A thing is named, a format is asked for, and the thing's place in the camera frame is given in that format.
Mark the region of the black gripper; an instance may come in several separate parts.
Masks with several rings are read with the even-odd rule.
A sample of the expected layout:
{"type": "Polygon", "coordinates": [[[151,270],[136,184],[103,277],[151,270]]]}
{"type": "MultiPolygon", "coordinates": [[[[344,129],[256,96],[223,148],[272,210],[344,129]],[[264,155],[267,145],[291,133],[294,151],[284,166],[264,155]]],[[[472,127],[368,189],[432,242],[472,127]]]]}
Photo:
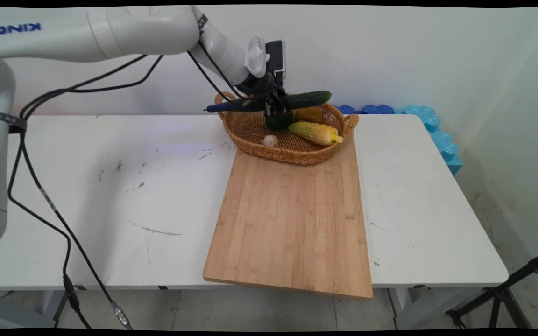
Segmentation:
{"type": "Polygon", "coordinates": [[[246,100],[263,100],[265,104],[264,115],[287,115],[292,112],[288,98],[290,97],[283,88],[285,71],[266,72],[262,78],[256,78],[249,74],[243,83],[238,84],[236,89],[246,94],[246,100]]]}

